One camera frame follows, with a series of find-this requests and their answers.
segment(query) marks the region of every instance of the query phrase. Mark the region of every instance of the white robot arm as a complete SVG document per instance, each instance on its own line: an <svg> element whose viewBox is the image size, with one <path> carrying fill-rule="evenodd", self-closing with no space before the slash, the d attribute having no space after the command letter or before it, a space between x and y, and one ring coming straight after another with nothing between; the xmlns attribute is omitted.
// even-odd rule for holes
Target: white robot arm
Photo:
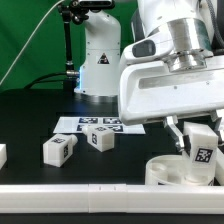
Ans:
<svg viewBox="0 0 224 224"><path fill-rule="evenodd" d="M224 58L213 57L199 1L139 0L138 4L145 38L128 46L121 57L123 122L147 123L222 109Z"/></svg>
<svg viewBox="0 0 224 224"><path fill-rule="evenodd" d="M206 1L138 0L138 6L142 39L121 57L120 119L127 125L163 121L182 152L178 160L184 168L180 179L164 184L210 185L218 143L224 142L224 56L213 55ZM219 138L206 125L185 123L183 134L176 127L178 118L204 115L217 122ZM146 176L155 177L151 163L169 167L165 160L149 161Z"/></svg>

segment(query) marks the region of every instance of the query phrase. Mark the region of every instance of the green backdrop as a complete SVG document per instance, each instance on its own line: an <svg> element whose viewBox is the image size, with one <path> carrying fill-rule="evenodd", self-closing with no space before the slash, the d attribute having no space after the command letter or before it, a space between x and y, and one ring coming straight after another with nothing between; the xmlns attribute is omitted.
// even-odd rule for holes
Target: green backdrop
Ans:
<svg viewBox="0 0 224 224"><path fill-rule="evenodd" d="M1 1L0 7L0 80L18 55L36 25L57 0ZM137 3L117 3L109 10L122 27L121 52L132 43L130 19ZM71 23L73 60L78 69L85 59L84 25ZM23 88L34 79L65 70L63 22L57 8L47 17L10 72L0 91ZM38 84L35 88L62 88L62 83Z"/></svg>

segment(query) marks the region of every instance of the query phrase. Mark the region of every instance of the white cube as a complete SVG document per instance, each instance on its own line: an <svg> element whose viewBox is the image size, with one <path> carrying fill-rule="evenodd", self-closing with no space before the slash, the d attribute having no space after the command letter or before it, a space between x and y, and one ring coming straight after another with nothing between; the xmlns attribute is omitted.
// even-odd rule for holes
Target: white cube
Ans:
<svg viewBox="0 0 224 224"><path fill-rule="evenodd" d="M214 178L218 136L204 124L184 123L184 135L188 135L191 143L190 152L183 152L186 168L192 176Z"/></svg>
<svg viewBox="0 0 224 224"><path fill-rule="evenodd" d="M43 144L44 163L61 167L73 154L73 146L77 141L75 135L56 134Z"/></svg>
<svg viewBox="0 0 224 224"><path fill-rule="evenodd" d="M89 125L83 127L87 142L100 152L114 148L114 131L104 125Z"/></svg>
<svg viewBox="0 0 224 224"><path fill-rule="evenodd" d="M6 161L7 161L6 145L0 144L0 169L4 166Z"/></svg>

